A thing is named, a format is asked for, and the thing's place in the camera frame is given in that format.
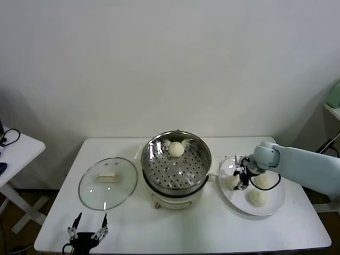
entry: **steamed bun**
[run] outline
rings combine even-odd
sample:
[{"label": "steamed bun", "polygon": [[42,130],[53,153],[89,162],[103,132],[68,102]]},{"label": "steamed bun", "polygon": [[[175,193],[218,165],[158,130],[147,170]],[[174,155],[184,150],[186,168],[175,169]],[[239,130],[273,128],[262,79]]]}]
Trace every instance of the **steamed bun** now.
[{"label": "steamed bun", "polygon": [[249,191],[248,197],[250,202],[257,207],[263,207],[267,203],[267,195],[263,191],[253,189]]},{"label": "steamed bun", "polygon": [[237,176],[228,176],[225,180],[225,185],[227,187],[227,189],[229,190],[234,190],[234,188],[238,185],[240,181],[240,176],[237,175]]},{"label": "steamed bun", "polygon": [[273,186],[270,176],[267,173],[254,177],[254,184],[261,189],[268,189]]},{"label": "steamed bun", "polygon": [[169,145],[168,153],[175,158],[181,157],[184,153],[184,146],[180,142],[172,142]]}]

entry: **light blue robot arm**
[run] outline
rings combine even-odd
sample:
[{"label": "light blue robot arm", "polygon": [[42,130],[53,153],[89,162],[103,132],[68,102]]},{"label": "light blue robot arm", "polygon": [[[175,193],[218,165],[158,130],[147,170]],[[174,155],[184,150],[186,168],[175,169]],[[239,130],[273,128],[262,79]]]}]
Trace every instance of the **light blue robot arm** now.
[{"label": "light blue robot arm", "polygon": [[340,159],[315,152],[262,142],[249,156],[248,170],[267,170],[329,196],[340,195]]}]

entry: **pot handle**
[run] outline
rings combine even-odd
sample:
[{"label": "pot handle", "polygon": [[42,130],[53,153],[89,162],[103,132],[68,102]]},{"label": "pot handle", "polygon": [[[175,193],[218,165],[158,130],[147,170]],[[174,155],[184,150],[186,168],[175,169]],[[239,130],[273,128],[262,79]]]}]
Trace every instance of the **pot handle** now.
[{"label": "pot handle", "polygon": [[139,147],[138,147],[138,150],[137,150],[137,152],[136,152],[136,154],[134,155],[134,160],[140,160],[140,158],[141,158],[141,156],[142,156],[142,151],[143,151],[143,146],[142,145],[140,145]]},{"label": "pot handle", "polygon": [[210,167],[209,171],[207,172],[207,175],[218,176],[218,172],[219,172],[219,163],[218,163],[217,160],[212,158],[211,159],[211,167]]}]

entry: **small white table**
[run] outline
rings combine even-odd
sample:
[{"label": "small white table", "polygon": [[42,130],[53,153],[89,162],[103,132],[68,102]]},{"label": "small white table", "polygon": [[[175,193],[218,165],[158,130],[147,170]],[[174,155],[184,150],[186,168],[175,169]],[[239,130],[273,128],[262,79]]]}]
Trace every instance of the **small white table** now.
[{"label": "small white table", "polygon": [[[8,141],[18,137],[15,131],[6,135]],[[25,216],[12,228],[14,233],[18,233],[31,219],[43,225],[46,216],[38,210],[48,201],[48,197],[41,197],[34,206],[30,206],[7,182],[16,175],[27,164],[34,160],[45,149],[44,143],[21,134],[20,139],[5,147],[0,156],[0,162],[7,163],[7,169],[0,175],[0,192],[7,198],[0,206],[0,214],[5,209],[9,200],[26,212]]]},{"label": "small white table", "polygon": [[[204,138],[215,159],[250,154],[269,137]],[[67,227],[82,212],[78,232],[95,232],[107,213],[108,235],[92,253],[234,253],[323,248],[331,239],[302,187],[283,179],[286,199],[269,217],[246,215],[235,209],[208,181],[201,200],[186,210],[155,209],[142,177],[137,149],[148,139],[88,139],[73,166],[35,241],[41,252],[60,252],[69,242]],[[94,211],[78,197],[85,171],[99,160],[124,157],[135,163],[139,179],[134,193],[120,206]]]}]

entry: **glass lid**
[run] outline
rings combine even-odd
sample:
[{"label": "glass lid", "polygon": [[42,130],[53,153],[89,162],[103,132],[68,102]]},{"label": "glass lid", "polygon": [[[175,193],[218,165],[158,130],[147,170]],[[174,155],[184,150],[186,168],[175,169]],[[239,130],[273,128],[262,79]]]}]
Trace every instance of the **glass lid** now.
[{"label": "glass lid", "polygon": [[137,180],[137,170],[130,161],[106,158],[85,172],[79,183],[79,198],[93,210],[111,209],[133,193]]}]

